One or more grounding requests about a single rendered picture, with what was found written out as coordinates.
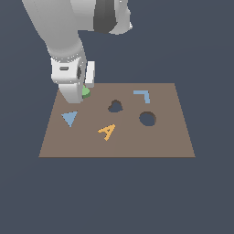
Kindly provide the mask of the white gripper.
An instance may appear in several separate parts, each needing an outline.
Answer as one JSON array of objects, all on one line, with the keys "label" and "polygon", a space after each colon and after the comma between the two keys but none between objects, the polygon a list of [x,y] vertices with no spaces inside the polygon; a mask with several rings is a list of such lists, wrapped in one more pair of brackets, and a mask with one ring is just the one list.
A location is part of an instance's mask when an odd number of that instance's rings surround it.
[{"label": "white gripper", "polygon": [[[54,59],[51,60],[51,79],[54,83],[59,84],[58,88],[68,103],[81,103],[82,88],[85,77],[86,57],[78,56],[69,63],[62,63]],[[95,62],[89,61],[87,64],[85,86],[94,87]]]}]

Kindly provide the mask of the brown slotted board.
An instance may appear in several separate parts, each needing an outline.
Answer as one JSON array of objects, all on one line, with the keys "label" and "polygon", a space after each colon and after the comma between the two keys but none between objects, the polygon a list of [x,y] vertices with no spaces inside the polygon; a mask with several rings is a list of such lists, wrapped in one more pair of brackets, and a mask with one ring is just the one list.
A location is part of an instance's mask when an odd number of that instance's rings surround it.
[{"label": "brown slotted board", "polygon": [[[148,90],[150,103],[134,90]],[[62,118],[77,112],[71,127]],[[98,130],[114,124],[108,141]],[[97,83],[90,97],[69,104],[58,93],[40,150],[55,157],[195,156],[173,83]]]}]

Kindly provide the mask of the blue triangle block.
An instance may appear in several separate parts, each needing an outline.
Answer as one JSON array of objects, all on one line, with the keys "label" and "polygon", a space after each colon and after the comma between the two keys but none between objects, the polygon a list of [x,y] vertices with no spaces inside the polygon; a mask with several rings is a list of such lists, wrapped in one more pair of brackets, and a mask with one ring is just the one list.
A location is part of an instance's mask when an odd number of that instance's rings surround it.
[{"label": "blue triangle block", "polygon": [[66,112],[62,114],[62,118],[67,123],[67,125],[71,127],[76,118],[76,115],[77,115],[77,112]]}]

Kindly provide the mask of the orange letter A block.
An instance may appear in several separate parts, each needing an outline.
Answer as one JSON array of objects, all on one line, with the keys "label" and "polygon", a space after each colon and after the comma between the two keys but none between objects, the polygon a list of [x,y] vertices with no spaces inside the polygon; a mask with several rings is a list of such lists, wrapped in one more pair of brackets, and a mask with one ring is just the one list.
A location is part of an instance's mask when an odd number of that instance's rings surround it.
[{"label": "orange letter A block", "polygon": [[98,133],[105,133],[104,140],[108,141],[110,136],[112,135],[112,132],[113,132],[114,129],[115,129],[115,125],[111,124],[111,125],[108,125],[108,126],[106,126],[104,128],[99,129]]}]

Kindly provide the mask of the blue L-shaped block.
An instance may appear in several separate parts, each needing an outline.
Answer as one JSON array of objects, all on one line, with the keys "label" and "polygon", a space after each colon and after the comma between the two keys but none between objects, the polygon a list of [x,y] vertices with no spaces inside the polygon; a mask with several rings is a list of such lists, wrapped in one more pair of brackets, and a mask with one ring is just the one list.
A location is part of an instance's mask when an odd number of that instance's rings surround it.
[{"label": "blue L-shaped block", "polygon": [[143,95],[144,96],[144,102],[149,104],[150,103],[150,97],[149,97],[149,91],[148,90],[134,90],[134,95]]}]

